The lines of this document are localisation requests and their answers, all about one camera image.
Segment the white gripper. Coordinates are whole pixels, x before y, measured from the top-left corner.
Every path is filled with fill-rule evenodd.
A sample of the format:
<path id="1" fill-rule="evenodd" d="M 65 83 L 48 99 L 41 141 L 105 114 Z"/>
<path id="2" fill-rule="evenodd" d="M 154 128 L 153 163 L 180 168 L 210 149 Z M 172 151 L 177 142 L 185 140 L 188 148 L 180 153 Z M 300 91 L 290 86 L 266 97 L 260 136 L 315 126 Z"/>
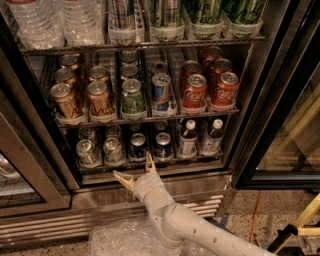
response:
<path id="1" fill-rule="evenodd" d="M 147 174 L 135 177 L 131 174 L 113 171 L 114 177 L 146 207 L 149 216 L 169 220 L 175 209 L 175 200 L 167 191 L 160 176 L 156 174 L 156 166 L 152 155 L 146 152 L 145 170 Z"/>

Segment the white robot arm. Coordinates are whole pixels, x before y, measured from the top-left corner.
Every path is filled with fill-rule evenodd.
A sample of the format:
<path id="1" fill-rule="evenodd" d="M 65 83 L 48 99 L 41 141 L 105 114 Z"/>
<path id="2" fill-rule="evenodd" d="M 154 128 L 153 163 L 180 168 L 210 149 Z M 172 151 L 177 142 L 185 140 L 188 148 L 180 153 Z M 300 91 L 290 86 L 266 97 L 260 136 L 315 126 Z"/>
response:
<path id="1" fill-rule="evenodd" d="M 113 174 L 146 207 L 154 230 L 165 247 L 177 248 L 184 240 L 190 240 L 216 256 L 276 256 L 177 203 L 162 182 L 149 152 L 146 153 L 145 173 L 140 177 L 116 170 Z"/>

